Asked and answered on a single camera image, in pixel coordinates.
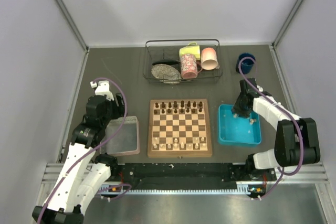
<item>wooden chessboard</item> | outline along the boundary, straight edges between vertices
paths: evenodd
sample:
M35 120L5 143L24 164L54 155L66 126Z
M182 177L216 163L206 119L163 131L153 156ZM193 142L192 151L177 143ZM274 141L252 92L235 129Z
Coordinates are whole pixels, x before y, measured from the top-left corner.
M210 156L211 128L206 99L151 101L148 157Z

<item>dish rack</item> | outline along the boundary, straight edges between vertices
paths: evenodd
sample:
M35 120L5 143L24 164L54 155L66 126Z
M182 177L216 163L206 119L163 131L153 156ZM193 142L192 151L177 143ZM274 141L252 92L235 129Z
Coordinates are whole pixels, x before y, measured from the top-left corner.
M170 78L157 79L152 75L152 64L159 60L180 60L179 50L187 46L191 42L196 42L200 46L200 51L207 47L212 47L216 50L218 68L214 70L202 70L195 79L182 79L181 76L176 75L174 78L177 82L200 82L213 81L217 82L223 74L222 54L220 52L220 44L217 39L179 39L179 40L149 40L145 44L145 63L143 69L143 76L149 82L171 82ZM181 73L181 65L172 65Z

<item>white wall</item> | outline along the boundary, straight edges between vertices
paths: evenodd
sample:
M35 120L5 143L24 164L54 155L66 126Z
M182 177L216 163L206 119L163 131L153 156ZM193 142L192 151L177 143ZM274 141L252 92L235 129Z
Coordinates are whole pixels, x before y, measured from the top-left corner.
M298 110L318 124L322 161L336 193L336 1L305 0L278 48Z
M0 0L0 223L29 223L83 50L54 0Z
M64 0L89 46L273 41L296 0Z

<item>pink cup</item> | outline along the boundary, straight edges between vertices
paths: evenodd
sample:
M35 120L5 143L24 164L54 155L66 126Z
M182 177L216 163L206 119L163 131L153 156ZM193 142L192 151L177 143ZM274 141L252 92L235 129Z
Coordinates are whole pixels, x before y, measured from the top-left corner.
M181 56L181 76L183 79L194 79L198 76L197 62L195 55L185 54Z
M201 64L202 68L205 70L213 70L218 67L218 59L216 50L207 47L202 50L201 53Z

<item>plate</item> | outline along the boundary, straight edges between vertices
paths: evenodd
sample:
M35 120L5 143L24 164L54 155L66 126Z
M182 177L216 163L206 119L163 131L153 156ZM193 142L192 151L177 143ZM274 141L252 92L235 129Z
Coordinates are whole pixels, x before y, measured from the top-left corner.
M176 68L165 64L153 66L152 75L166 84L179 84L181 82L180 72Z

